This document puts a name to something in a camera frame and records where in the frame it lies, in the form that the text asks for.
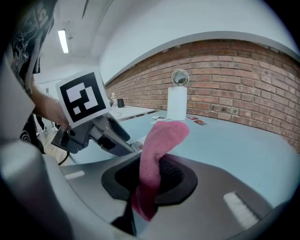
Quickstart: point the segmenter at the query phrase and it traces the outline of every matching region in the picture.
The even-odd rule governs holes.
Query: ceiling light
[[[60,44],[64,53],[69,53],[67,39],[66,39],[66,31],[60,30],[58,31],[58,36],[60,37]]]

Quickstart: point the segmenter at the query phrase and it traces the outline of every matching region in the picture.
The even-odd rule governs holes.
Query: brick wall
[[[190,75],[187,112],[282,135],[300,153],[300,64],[271,47],[198,41],[157,53],[113,79],[126,105],[167,109],[171,74]]]

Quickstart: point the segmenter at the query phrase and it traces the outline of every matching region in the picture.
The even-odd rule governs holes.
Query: white ceiling
[[[98,64],[99,56],[106,45],[113,28],[111,21],[104,20],[108,7],[113,0],[58,0],[54,11],[54,26],[47,36],[41,53],[41,71],[49,71],[65,64],[86,62]],[[68,54],[62,52],[58,30],[65,29]]]

